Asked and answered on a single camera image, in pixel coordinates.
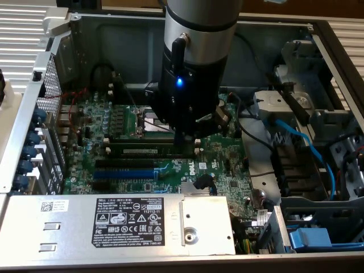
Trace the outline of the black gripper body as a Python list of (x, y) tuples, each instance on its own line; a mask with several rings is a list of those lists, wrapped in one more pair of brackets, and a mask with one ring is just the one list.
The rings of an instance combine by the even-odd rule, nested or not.
[(148, 104), (161, 121), (177, 131), (196, 133), (196, 121), (215, 112), (227, 57), (207, 65), (183, 63), (174, 73), (172, 53), (165, 47), (158, 83), (147, 85)]

